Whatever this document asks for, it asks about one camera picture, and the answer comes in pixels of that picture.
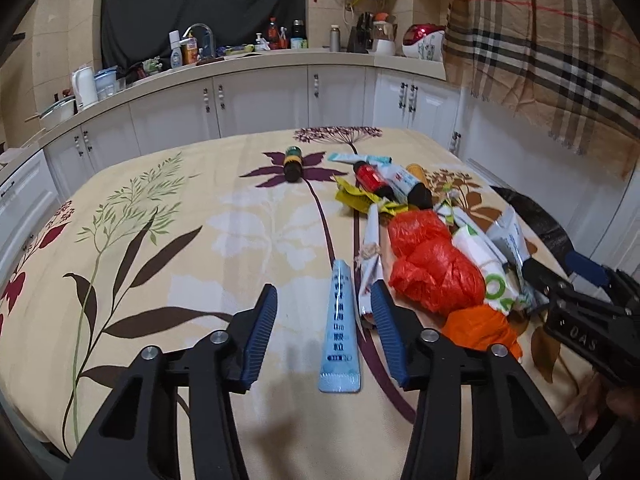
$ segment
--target table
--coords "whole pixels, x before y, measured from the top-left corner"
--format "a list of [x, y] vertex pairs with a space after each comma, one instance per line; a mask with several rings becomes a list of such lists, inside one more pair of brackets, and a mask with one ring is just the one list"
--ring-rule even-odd
[[[282, 174], [291, 144], [305, 154], [305, 179], [296, 184]], [[400, 392], [388, 378], [377, 336], [363, 332], [359, 394], [317, 388], [331, 261], [353, 262], [366, 223], [334, 200], [332, 176], [351, 168], [328, 162], [331, 152], [421, 164], [432, 186], [449, 180], [460, 189], [482, 228], [506, 206], [436, 142], [391, 128], [238, 136], [107, 168], [36, 237], [0, 302], [0, 388], [28, 427], [71, 455], [142, 348], [192, 346], [252, 307], [270, 282], [278, 289], [278, 315], [260, 378], [245, 396], [232, 396], [250, 476], [398, 478], [417, 392]], [[522, 227], [534, 257], [562, 274]], [[522, 364], [558, 413], [591, 368], [545, 338], [540, 320], [514, 321], [522, 331]], [[180, 394], [178, 447], [182, 477], [189, 479], [188, 391]], [[469, 417], [465, 391], [464, 428]], [[463, 431], [462, 462], [470, 438]]]

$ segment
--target black bottle cap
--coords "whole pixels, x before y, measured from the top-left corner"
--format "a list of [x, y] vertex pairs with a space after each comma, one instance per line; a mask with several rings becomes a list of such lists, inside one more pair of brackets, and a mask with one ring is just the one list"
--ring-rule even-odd
[[296, 160], [290, 160], [284, 165], [284, 180], [297, 182], [302, 178], [302, 164]]
[[366, 164], [366, 162], [364, 162], [363, 160], [359, 160], [357, 162], [353, 163], [353, 173], [358, 173], [358, 170], [364, 166]]
[[427, 187], [419, 182], [407, 195], [407, 202], [411, 205], [415, 205], [418, 209], [432, 209], [433, 199], [431, 197], [431, 191]]
[[381, 198], [388, 198], [391, 202], [397, 202], [396, 196], [394, 195], [394, 190], [391, 189], [391, 186], [382, 186], [376, 190], [376, 195]]

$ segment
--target metal screw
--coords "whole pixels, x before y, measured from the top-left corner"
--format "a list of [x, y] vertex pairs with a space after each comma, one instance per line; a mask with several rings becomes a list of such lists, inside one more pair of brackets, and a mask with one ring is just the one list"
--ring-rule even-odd
[[158, 347], [156, 346], [148, 346], [140, 352], [140, 357], [146, 359], [147, 361], [151, 361], [151, 359], [155, 359], [158, 355]]
[[433, 328], [425, 328], [420, 333], [420, 339], [427, 343], [435, 343], [440, 338], [440, 335]]
[[495, 345], [491, 345], [491, 353], [496, 357], [507, 357], [509, 351], [505, 345], [496, 343]]
[[229, 339], [229, 334], [226, 333], [224, 330], [216, 330], [213, 334], [211, 334], [209, 339], [213, 344], [219, 345], [226, 342], [226, 340]]

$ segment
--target human hand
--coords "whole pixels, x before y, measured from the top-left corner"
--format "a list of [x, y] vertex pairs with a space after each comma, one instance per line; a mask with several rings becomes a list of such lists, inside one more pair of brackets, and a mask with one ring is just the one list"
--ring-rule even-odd
[[618, 416], [633, 422], [640, 420], [640, 388], [609, 388], [603, 377], [597, 374], [587, 387], [580, 432], [591, 431], [605, 406]]

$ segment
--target faucet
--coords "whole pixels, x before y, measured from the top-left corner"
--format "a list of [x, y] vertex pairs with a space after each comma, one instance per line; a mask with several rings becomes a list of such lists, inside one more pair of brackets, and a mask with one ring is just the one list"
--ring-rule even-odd
[[194, 27], [202, 27], [205, 30], [204, 44], [202, 45], [202, 57], [216, 57], [213, 32], [209, 28], [209, 25], [206, 25], [205, 23], [194, 23], [184, 31], [182, 37], [186, 38]]

